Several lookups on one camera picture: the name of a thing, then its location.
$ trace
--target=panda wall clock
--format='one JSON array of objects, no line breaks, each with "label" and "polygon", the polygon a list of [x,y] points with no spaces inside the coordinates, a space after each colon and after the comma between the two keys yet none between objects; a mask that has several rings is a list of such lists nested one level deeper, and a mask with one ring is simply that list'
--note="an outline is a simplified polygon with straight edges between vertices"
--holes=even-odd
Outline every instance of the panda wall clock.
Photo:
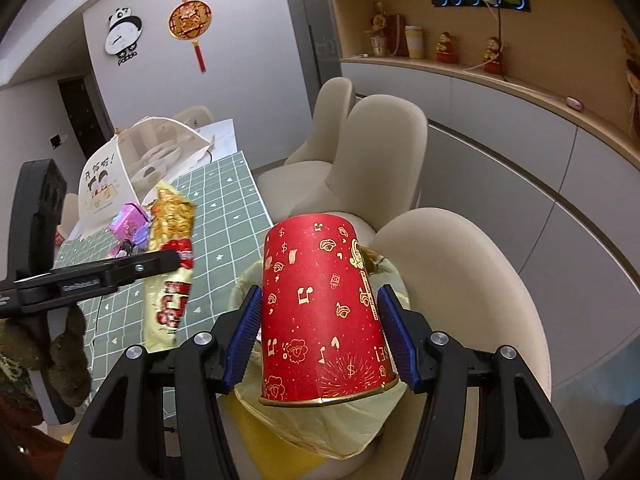
[{"label": "panda wall clock", "polygon": [[109,33],[104,50],[118,56],[118,66],[137,56],[138,38],[142,34],[142,20],[133,16],[129,7],[121,7],[109,16]]}]

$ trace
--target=floor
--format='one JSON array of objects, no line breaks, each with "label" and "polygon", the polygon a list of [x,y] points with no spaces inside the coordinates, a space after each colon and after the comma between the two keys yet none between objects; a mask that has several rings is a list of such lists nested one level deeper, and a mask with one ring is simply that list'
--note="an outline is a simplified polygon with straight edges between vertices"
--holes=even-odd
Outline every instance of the floor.
[{"label": "floor", "polygon": [[552,404],[574,446],[585,480],[609,466],[604,445],[624,412],[640,398],[640,338],[599,368],[552,393]]}]

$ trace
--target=cable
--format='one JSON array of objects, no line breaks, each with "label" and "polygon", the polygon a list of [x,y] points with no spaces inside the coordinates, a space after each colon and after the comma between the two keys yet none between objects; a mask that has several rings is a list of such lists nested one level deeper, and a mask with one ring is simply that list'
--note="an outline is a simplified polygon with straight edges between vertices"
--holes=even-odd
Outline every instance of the cable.
[{"label": "cable", "polygon": [[[502,56],[502,15],[500,14],[500,7],[498,7],[498,45],[500,45],[500,56]],[[503,81],[507,81],[502,71],[502,60],[500,60],[500,77]]]},{"label": "cable", "polygon": [[496,22],[500,22],[500,19],[498,18],[498,16],[495,15],[495,11],[493,9],[493,7],[491,5],[489,5],[489,2],[486,0],[483,0],[484,4],[486,5],[486,8],[489,9],[491,11],[491,14],[494,16],[495,21]]}]

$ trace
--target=yellow plastic bag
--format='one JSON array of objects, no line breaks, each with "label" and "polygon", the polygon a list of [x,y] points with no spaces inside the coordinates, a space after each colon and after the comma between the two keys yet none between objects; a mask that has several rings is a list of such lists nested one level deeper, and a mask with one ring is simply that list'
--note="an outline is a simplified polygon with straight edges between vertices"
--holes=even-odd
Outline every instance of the yellow plastic bag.
[{"label": "yellow plastic bag", "polygon": [[154,219],[148,250],[177,251],[180,267],[174,272],[144,280],[143,335],[148,352],[176,346],[175,333],[184,315],[193,281],[191,232],[196,206],[164,182],[159,182],[157,189],[158,199],[151,208]]},{"label": "yellow plastic bag", "polygon": [[[404,308],[409,309],[402,278],[391,262],[361,248],[367,260],[373,291],[390,284]],[[229,309],[239,308],[252,285],[262,285],[262,261],[255,262],[238,279]],[[365,399],[318,408],[274,408],[258,402],[262,387],[262,347],[256,342],[242,383],[235,388],[240,403],[279,437],[312,453],[344,460],[361,453],[381,431],[406,384],[399,382],[388,392]]]}]

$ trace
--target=wall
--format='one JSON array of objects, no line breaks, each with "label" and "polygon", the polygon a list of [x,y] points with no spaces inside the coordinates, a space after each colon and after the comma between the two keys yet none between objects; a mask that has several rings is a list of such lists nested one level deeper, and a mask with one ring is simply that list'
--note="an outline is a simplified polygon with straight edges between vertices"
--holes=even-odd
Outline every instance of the wall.
[{"label": "wall", "polygon": [[[285,158],[311,128],[305,82],[287,0],[203,0],[213,22],[200,38],[200,73],[189,42],[172,38],[180,0],[101,0],[84,13],[95,77],[113,126],[205,105],[233,118],[238,148],[252,168]],[[118,66],[104,51],[108,17],[128,6],[143,22],[138,55]]]},{"label": "wall", "polygon": [[[460,61],[466,65],[482,63],[486,40],[498,35],[497,22],[486,8],[436,8],[431,0],[380,1],[388,12],[400,12],[409,23],[425,28],[430,59],[435,57],[435,45],[444,30],[458,38]],[[587,108],[627,131],[630,92],[620,41],[626,23],[613,2],[531,0],[531,8],[531,13],[501,12],[503,36],[509,43],[508,74],[580,99]]]},{"label": "wall", "polygon": [[76,10],[97,0],[27,0],[0,43],[0,87],[12,78],[36,47]]},{"label": "wall", "polygon": [[[66,116],[57,77],[0,91],[0,118],[0,279],[4,279],[11,209],[22,164],[53,158],[68,192],[78,192],[86,159]],[[49,139],[56,134],[67,134],[68,139],[54,150]]]}]

